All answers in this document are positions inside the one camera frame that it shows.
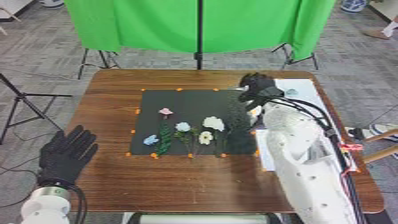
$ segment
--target blue flower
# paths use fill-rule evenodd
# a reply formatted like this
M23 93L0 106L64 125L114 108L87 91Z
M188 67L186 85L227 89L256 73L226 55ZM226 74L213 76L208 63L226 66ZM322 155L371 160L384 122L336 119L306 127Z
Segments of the blue flower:
M158 142L156 135L151 135L151 136L144 139L144 144L146 144L146 145L153 145L156 142Z

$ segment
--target table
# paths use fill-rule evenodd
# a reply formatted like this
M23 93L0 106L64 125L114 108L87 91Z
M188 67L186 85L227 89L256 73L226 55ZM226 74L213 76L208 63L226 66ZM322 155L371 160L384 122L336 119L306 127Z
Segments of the table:
M274 172L259 159L234 155L126 157L140 107L142 89L226 89L254 71L101 70L91 81L67 130L82 124L98 135L99 151L83 170L78 186L89 211L144 212L293 212ZM343 138L343 124L314 76L307 72L263 71L275 78L313 79ZM362 209L377 213L384 200L361 155L354 173Z

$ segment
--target gray carpet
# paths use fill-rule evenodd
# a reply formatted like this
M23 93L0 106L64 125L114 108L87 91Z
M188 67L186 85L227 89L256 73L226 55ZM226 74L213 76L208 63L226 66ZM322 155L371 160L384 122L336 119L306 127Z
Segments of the gray carpet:
M75 80L83 50L66 9L48 10L37 4L23 13L21 20L21 23L2 23L9 36L0 35L0 72L23 91L75 95L73 99L57 100L50 110L51 118L66 127L96 68L87 68L83 80ZM345 125L352 127L366 127L398 104L398 33L389 41L361 34L361 29L382 26L385 22L368 9L361 14L350 15L336 8L316 49L320 71L314 71L311 61L286 68L314 72ZM91 53L89 61L99 63L98 55ZM282 52L272 54L270 49L263 49L233 54L206 54L204 60L206 69L279 69ZM117 61L121 67L131 69L194 69L195 67L190 54L137 49L123 50ZM34 102L44 106L44 99L35 97ZM2 86L0 125L5 122L11 103L12 93ZM18 119L30 115L27 107L19 107ZM377 122L398 123L398 107ZM39 148L53 132L51 125L43 121L18 126L0 146L2 166L14 166L39 155ZM389 142L366 145L366 153L378 150L384 144ZM21 168L35 170L37 160ZM398 161L393 157L371 164L370 171L380 189L387 192L385 208L391 219L398 223ZM0 176L0 206L23 198L32 183L28 174L9 173ZM18 222L19 206L0 209L0 223ZM87 221L96 224L119 224L119 222L117 214L99 213L91 214Z

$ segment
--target black glove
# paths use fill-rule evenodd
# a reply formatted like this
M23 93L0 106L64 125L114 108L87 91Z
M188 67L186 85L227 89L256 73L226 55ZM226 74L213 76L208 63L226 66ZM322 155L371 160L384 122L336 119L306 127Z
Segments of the black glove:
M265 105L274 97L282 97L284 92L277 89L274 78L259 73L243 76L240 87L245 86L249 86L249 89L242 93L238 100L240 102L252 100L252 103L245 107L247 111L250 111L258 106Z
M59 131L50 143L41 148L41 173L39 186L60 184L62 187L75 185L82 169L98 151L96 135L76 126L69 135Z

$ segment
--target green backdrop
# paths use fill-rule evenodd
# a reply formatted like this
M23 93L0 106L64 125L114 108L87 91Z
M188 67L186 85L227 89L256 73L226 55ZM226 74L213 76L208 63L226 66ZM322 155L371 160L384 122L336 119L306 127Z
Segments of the green backdrop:
M83 47L195 52L197 0L66 0ZM290 43L311 56L334 0L204 0L204 53Z

